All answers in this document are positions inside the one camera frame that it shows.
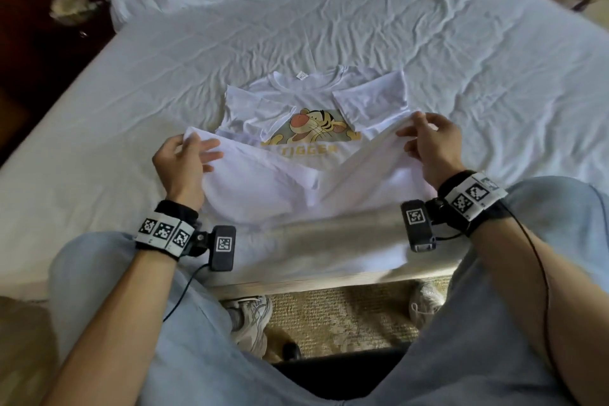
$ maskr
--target white sneaker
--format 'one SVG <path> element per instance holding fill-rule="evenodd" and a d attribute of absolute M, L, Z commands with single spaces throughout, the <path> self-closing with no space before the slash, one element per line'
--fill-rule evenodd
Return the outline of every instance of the white sneaker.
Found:
<path fill-rule="evenodd" d="M 224 308 L 238 309 L 243 313 L 243 326 L 231 332 L 232 340 L 241 351 L 262 358 L 266 353 L 267 337 L 264 328 L 273 314 L 273 302 L 266 295 L 247 297 L 223 303 Z"/>
<path fill-rule="evenodd" d="M 415 327 L 421 331 L 446 302 L 444 295 L 429 281 L 419 281 L 410 294 L 408 313 Z"/>

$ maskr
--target tiger cartoon face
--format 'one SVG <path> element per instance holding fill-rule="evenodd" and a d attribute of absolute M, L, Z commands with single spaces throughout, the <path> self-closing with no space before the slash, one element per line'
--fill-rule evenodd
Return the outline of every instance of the tiger cartoon face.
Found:
<path fill-rule="evenodd" d="M 287 140 L 288 143 L 313 143 L 319 138 L 323 140 L 324 134 L 341 133 L 347 129 L 344 121 L 335 120 L 328 111 L 309 111 L 306 108 L 292 116 L 289 124 L 294 135 Z"/>

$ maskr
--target white t-shirt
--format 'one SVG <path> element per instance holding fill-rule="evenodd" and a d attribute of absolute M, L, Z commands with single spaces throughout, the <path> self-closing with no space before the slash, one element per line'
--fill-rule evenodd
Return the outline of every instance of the white t-shirt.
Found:
<path fill-rule="evenodd" d="M 216 134 L 185 136 L 217 137 L 224 152 L 203 178 L 206 209 L 270 226 L 431 199 L 420 163 L 395 135 L 410 113 L 402 71 L 341 66 L 229 87 Z"/>
<path fill-rule="evenodd" d="M 218 135 L 319 170 L 336 168 L 410 114 L 402 71 L 338 66 L 296 77 L 274 72 L 226 90 Z"/>

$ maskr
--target bed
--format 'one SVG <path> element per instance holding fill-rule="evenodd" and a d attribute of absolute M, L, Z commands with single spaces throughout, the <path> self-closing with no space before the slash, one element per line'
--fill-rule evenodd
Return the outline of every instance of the bed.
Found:
<path fill-rule="evenodd" d="M 559 174 L 609 192 L 609 34 L 552 0 L 179 8 L 129 19 L 0 170 L 0 294 L 44 299 L 65 242 L 87 231 L 135 232 L 163 196 L 150 161 L 161 142 L 191 125 L 215 130 L 226 86 L 275 70 L 403 69 L 414 108 L 461 126 L 469 167 L 505 186 Z M 310 257 L 265 257 L 264 266 L 238 254 L 233 272 L 207 284 L 232 298 L 437 276 L 467 249 L 456 240 L 417 255 L 406 238 L 396 244 L 401 253 L 387 260 L 324 245 Z"/>

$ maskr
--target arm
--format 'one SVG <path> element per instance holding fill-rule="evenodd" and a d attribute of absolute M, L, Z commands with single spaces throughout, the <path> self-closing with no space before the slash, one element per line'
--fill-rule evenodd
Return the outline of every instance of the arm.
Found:
<path fill-rule="evenodd" d="M 438 130 L 432 130 L 428 123 Z M 436 189 L 465 169 L 461 163 L 461 133 L 444 116 L 416 113 L 414 125 L 398 135 L 416 137 L 404 149 L 422 161 L 423 176 Z M 549 343 L 559 374 L 583 406 L 606 404 L 609 296 L 580 268 L 534 233 L 527 233 L 540 256 L 552 295 Z M 516 324 L 547 363 L 543 333 L 546 289 L 528 239 L 512 218 L 486 221 L 470 239 Z"/>
<path fill-rule="evenodd" d="M 199 210 L 201 178 L 222 153 L 202 153 L 218 140 L 194 134 L 165 142 L 153 158 L 167 199 Z M 43 406 L 132 406 L 155 353 L 176 261 L 156 251 L 139 251 L 97 311 L 61 367 Z"/>

